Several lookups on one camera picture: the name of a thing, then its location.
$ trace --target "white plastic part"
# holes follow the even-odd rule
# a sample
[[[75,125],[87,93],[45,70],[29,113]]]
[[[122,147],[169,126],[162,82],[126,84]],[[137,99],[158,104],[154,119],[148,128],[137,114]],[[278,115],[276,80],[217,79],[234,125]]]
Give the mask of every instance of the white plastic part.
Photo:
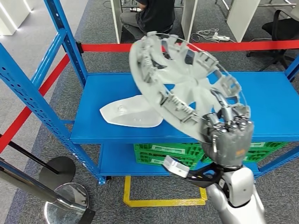
[[[229,36],[212,36],[212,39],[217,41],[229,41],[230,38]]]
[[[139,90],[167,122],[205,142],[206,120],[203,116],[221,108],[211,89],[233,99],[232,106],[241,105],[241,86],[214,56],[187,42],[177,43],[180,38],[176,35],[160,39],[156,34],[150,32],[133,44],[129,63]],[[165,86],[167,83],[174,87],[169,91]],[[195,109],[190,107],[192,103],[196,103]]]
[[[171,173],[176,174],[183,178],[186,178],[190,170],[189,167],[175,161],[174,159],[172,159],[168,155],[167,155],[164,159],[163,166]]]
[[[128,127],[156,127],[163,120],[143,95],[114,101],[100,112],[107,123]]]

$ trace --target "white plastic panel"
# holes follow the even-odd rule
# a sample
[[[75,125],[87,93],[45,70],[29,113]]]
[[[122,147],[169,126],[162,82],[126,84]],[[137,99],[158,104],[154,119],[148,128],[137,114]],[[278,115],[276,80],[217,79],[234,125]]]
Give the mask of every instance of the white plastic panel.
[[[114,27],[116,40],[121,42],[122,23],[121,21],[122,5],[120,0],[111,0],[112,14],[113,15]]]
[[[255,13],[260,0],[235,0],[227,24],[237,42],[241,42]]]
[[[26,1],[31,10],[34,9],[38,2],[38,0],[26,0]]]
[[[128,127],[156,127],[163,120],[143,95],[114,101],[100,112],[107,123]]]
[[[241,86],[218,65],[214,56],[200,49],[199,52],[191,50],[186,42],[177,43],[178,38],[175,35],[162,40],[156,34],[150,32],[133,44],[129,63],[138,89],[165,121],[184,134],[205,142],[207,120],[203,117],[213,109],[218,112],[221,108],[220,102],[223,102],[213,94],[215,89],[223,98],[234,99],[230,105],[244,108],[245,113],[250,116],[249,108],[239,101]],[[192,58],[191,64],[186,62],[187,56]],[[215,82],[209,80],[211,74],[215,76]],[[165,83],[174,86],[168,90]],[[193,103],[196,103],[195,108],[190,106]]]
[[[183,1],[183,11],[181,18],[181,28],[183,29],[185,40],[189,42],[191,36],[191,30],[194,22],[198,0]]]

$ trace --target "floor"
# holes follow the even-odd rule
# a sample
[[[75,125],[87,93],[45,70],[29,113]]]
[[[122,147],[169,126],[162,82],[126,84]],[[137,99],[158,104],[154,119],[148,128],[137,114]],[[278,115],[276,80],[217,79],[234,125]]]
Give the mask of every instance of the floor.
[[[66,17],[73,33],[77,30],[88,0],[61,0]],[[41,62],[49,44],[55,36],[56,30],[50,18],[44,1],[38,1],[33,12],[29,15],[18,31],[13,36],[5,36],[0,41],[29,78],[32,77]],[[54,59],[51,71],[64,55],[61,48]],[[49,101],[54,90],[56,83],[46,95]],[[24,105],[8,89],[4,82],[0,81],[0,133],[4,133],[11,125]],[[21,143],[22,147],[31,151],[41,126],[41,122],[35,116],[30,116],[13,139]],[[24,170],[28,159],[15,150],[7,147],[1,157],[13,164],[18,169]],[[6,182],[0,182],[0,224],[5,223],[6,216],[11,205],[16,188]]]
[[[72,31],[75,33],[78,27],[75,35],[77,40],[86,43],[116,41],[114,30],[110,29],[110,27],[113,27],[112,12],[103,6],[103,0],[76,0],[76,4],[72,4],[72,2],[71,0],[62,1],[69,21],[71,21],[70,24]],[[266,32],[263,32],[260,27],[264,23],[270,21],[273,18],[273,11],[274,9],[273,8],[257,9],[245,34],[245,40],[269,38],[270,36]],[[3,41],[2,40],[26,74],[32,74],[34,72],[34,69],[37,67],[39,60],[43,56],[47,45],[54,35],[54,30],[51,27],[52,24],[42,2],[36,7],[35,12],[36,14],[32,14],[28,17],[22,25],[22,29],[24,28],[24,32],[26,31],[25,28],[29,28],[30,32],[35,30],[37,37],[33,39],[29,33],[22,35],[20,32],[20,34],[17,33],[17,35],[11,37],[12,39],[5,38]],[[223,20],[223,13],[224,12],[224,8],[220,2],[214,6],[213,1],[199,0],[193,31],[220,28],[220,35],[233,37]],[[38,20],[34,19],[34,16],[38,15]],[[179,22],[181,18],[181,10],[177,9],[176,16],[177,21],[172,33],[182,36]],[[51,27],[51,33],[50,33],[51,29],[48,30],[45,26]],[[123,31],[123,42],[130,42],[131,39],[132,36],[125,30]],[[32,43],[29,48],[26,48],[29,49],[29,52],[23,50],[24,46],[22,47],[21,44],[25,42]],[[63,52],[60,52],[59,57],[61,57],[62,54]],[[290,54],[295,55],[296,52],[290,51]],[[216,56],[223,67],[229,71],[257,70],[267,62],[267,58],[247,58],[245,52],[213,52],[213,55]],[[112,72],[129,71],[128,56],[128,53],[83,54],[83,58],[89,72],[100,70]],[[279,65],[273,65],[269,68],[269,70],[282,69]],[[295,89],[299,90],[297,79],[295,79],[293,84]],[[23,107],[18,99],[10,95],[11,92],[9,90],[3,90],[5,94],[2,94],[2,96],[5,96],[7,99],[3,99],[1,104],[8,106],[5,111],[0,111],[0,116],[5,114],[3,118],[2,116],[0,117],[0,122],[2,122],[0,123],[1,132],[5,131]],[[47,95],[47,99],[60,118],[74,119],[81,93],[82,88],[79,82],[74,71],[69,65],[61,74],[56,86],[53,87]],[[14,141],[27,150],[32,150],[35,155],[45,161],[58,155],[66,155],[74,159],[45,127],[40,126],[39,121],[35,117],[30,117],[18,132]],[[295,145],[297,144],[288,145],[282,150],[273,154],[267,160],[277,157]],[[85,145],[83,147],[94,162],[97,162],[100,146]],[[31,176],[37,177],[40,170],[40,167],[16,154],[9,147],[2,154],[2,157],[20,169],[25,170],[25,172]],[[299,205],[297,203],[299,200],[298,178],[293,175],[299,171],[298,161],[297,159],[290,162],[288,165],[276,169],[257,181],[257,191],[266,208],[266,218],[268,223],[294,224],[299,222]],[[83,166],[77,161],[76,164],[77,171],[74,181],[84,185],[90,193],[91,206],[96,211],[96,216],[93,222],[94,224],[133,222],[137,224],[220,223],[216,211],[209,201],[205,206],[128,208],[122,202],[124,177],[114,177],[106,185],[99,186],[94,178]],[[0,203],[2,204],[0,223],[45,223],[43,202],[20,190],[16,191],[14,188],[4,182],[0,182],[0,187],[5,189],[0,192]],[[199,197],[198,188],[175,177],[132,177],[131,190],[131,200]]]

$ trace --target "power strip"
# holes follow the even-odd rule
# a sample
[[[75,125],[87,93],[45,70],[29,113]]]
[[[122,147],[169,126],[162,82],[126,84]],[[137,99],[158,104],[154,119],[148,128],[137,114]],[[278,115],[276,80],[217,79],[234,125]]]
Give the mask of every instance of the power strip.
[[[230,41],[230,38],[229,36],[212,36],[212,39],[217,41]]]

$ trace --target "blue metal shelf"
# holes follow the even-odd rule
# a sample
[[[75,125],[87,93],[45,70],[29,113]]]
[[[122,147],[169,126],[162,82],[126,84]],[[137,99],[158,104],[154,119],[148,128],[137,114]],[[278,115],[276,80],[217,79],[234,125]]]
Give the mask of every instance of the blue metal shelf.
[[[231,72],[251,109],[254,142],[297,141],[299,126],[290,113],[299,111],[299,96],[283,72]],[[70,139],[76,144],[196,142],[163,121],[154,128],[106,123],[100,108],[140,94],[130,73],[88,75]]]
[[[137,164],[131,143],[195,142],[165,121],[154,128],[110,125],[100,108],[140,94],[129,73],[88,73],[60,0],[44,0],[57,31],[35,74],[30,81],[0,43],[0,78],[39,118],[49,131],[92,173],[100,184],[106,175],[168,175],[159,166]],[[45,79],[62,44],[83,87],[83,94],[72,132],[65,127],[38,88]],[[299,96],[289,82],[299,70],[299,56],[285,72],[231,72],[243,88],[255,124],[254,142],[299,141],[299,126],[294,113],[299,111]],[[101,144],[98,167],[79,144]],[[245,163],[255,177],[297,158],[299,147],[258,169]]]
[[[206,166],[199,162],[196,169]],[[260,174],[254,162],[245,162],[254,175]],[[162,166],[137,163],[133,144],[105,143],[101,145],[98,168],[103,176],[168,176]]]

